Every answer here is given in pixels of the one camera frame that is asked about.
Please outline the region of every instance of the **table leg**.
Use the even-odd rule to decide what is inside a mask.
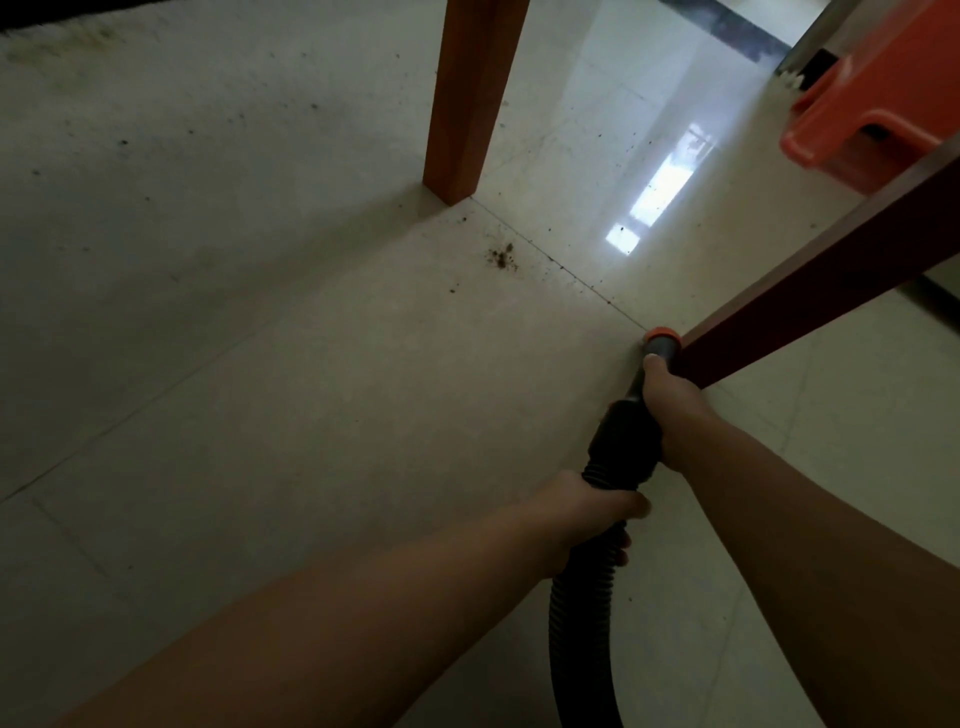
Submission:
[[[423,183],[448,205],[477,188],[529,0],[447,0]]]

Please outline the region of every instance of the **person's right hand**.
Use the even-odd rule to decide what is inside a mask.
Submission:
[[[718,415],[696,384],[670,374],[666,362],[656,354],[643,357],[643,372],[643,401],[663,432],[663,464],[681,471],[686,433]]]

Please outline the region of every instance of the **person's left hand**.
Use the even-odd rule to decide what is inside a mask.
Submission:
[[[645,518],[651,508],[650,501],[641,493],[591,488],[572,471],[560,471],[548,478],[527,506],[538,520],[548,523],[559,539],[563,562],[557,572],[564,569],[573,546],[599,536],[618,521]],[[624,532],[616,556],[618,566],[626,566],[625,549],[630,543],[630,536]]]

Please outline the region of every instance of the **dirt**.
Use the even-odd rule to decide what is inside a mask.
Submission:
[[[497,249],[490,248],[487,251],[487,260],[493,263],[501,271],[511,270],[515,271],[517,269],[516,261],[513,256],[514,244],[508,243],[506,248]]]

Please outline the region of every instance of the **dust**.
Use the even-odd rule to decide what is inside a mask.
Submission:
[[[495,265],[500,270],[515,271],[518,266],[514,260],[513,252],[513,243],[508,243],[507,247],[502,249],[490,248],[487,251],[487,261]]]
[[[81,18],[54,25],[27,28],[9,34],[7,61],[40,65],[71,53],[102,53],[120,41],[112,28]]]

